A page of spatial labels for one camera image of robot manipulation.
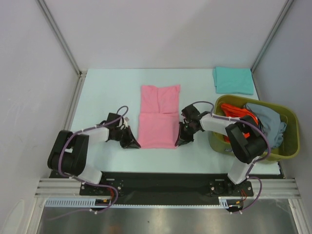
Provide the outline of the pink t shirt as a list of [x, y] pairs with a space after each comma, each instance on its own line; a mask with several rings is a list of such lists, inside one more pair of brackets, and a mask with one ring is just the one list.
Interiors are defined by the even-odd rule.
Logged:
[[180, 85], [141, 87], [138, 142], [142, 149], [174, 149], [179, 132]]

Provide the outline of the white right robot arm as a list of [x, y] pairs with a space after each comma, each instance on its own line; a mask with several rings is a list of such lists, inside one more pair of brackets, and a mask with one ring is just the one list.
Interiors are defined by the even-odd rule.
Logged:
[[179, 123], [175, 146], [194, 141], [198, 131], [209, 131], [227, 136], [236, 159], [227, 173], [225, 191], [237, 195], [242, 191], [242, 182], [249, 178], [253, 166], [261, 160], [265, 151], [271, 151], [269, 141], [251, 116], [225, 117], [212, 111], [200, 112], [194, 104], [181, 111], [184, 120]]

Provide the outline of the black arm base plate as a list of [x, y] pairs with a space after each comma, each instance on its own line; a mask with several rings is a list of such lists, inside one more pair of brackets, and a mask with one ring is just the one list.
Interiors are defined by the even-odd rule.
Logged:
[[203, 204], [218, 197], [242, 199], [254, 195], [251, 182], [234, 185], [226, 174], [104, 172], [100, 183], [105, 187], [81, 184], [79, 194], [108, 195], [111, 186], [117, 189], [117, 201], [121, 200], [122, 204]]

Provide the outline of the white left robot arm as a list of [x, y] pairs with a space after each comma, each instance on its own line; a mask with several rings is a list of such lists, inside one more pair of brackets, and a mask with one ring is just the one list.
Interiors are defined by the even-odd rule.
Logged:
[[107, 191], [108, 183], [102, 179], [103, 173], [100, 170], [87, 164], [87, 156], [93, 145], [109, 140], [119, 142], [122, 149], [141, 148], [126, 118], [109, 113], [106, 120], [94, 127], [80, 130], [77, 134], [67, 130], [60, 131], [48, 157], [47, 166], [51, 170], [91, 183], [91, 190], [102, 195]]

